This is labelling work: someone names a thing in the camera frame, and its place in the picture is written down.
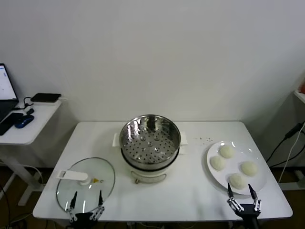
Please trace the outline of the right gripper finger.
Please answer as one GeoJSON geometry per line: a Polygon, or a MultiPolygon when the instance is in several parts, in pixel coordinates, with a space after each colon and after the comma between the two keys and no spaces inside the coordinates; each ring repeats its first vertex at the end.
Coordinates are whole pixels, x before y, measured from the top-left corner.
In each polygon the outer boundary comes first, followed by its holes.
{"type": "Polygon", "coordinates": [[[242,212],[244,210],[244,208],[235,200],[233,191],[229,183],[228,183],[228,197],[229,198],[227,200],[227,203],[234,212],[242,212]]]}
{"type": "Polygon", "coordinates": [[[258,198],[256,191],[252,188],[250,184],[248,184],[251,197],[254,201],[254,211],[261,212],[261,200],[258,198]]]}

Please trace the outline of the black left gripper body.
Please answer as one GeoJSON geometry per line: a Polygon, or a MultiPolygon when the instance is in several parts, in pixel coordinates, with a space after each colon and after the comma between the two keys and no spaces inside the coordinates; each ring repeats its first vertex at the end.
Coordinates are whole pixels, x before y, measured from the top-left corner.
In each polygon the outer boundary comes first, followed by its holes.
{"type": "Polygon", "coordinates": [[[94,213],[86,212],[86,213],[77,213],[73,214],[71,218],[71,223],[93,223],[95,222],[94,213]]]}

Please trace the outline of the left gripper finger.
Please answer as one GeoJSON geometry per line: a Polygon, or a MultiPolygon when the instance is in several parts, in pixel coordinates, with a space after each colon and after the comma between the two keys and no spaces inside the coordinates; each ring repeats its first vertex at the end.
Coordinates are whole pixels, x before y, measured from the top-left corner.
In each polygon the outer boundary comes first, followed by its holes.
{"type": "Polygon", "coordinates": [[[75,213],[75,204],[76,204],[76,198],[77,198],[77,194],[78,194],[78,191],[76,191],[74,193],[74,196],[70,202],[70,206],[69,208],[67,208],[66,212],[69,216],[69,222],[76,222],[77,221],[77,216],[76,216],[76,213],[75,213]]]}
{"type": "Polygon", "coordinates": [[[98,199],[98,206],[97,208],[92,212],[92,215],[90,216],[90,220],[98,220],[102,213],[104,212],[105,207],[103,206],[103,198],[102,198],[102,191],[99,192],[99,199],[98,199]]]}

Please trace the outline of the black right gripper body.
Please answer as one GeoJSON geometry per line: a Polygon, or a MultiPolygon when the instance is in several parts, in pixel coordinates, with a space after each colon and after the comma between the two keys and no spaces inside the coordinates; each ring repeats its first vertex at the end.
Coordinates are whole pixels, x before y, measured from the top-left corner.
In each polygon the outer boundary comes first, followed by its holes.
{"type": "Polygon", "coordinates": [[[257,218],[260,215],[259,210],[255,210],[255,206],[253,204],[241,204],[243,210],[238,211],[238,216],[245,218],[257,218]]]}

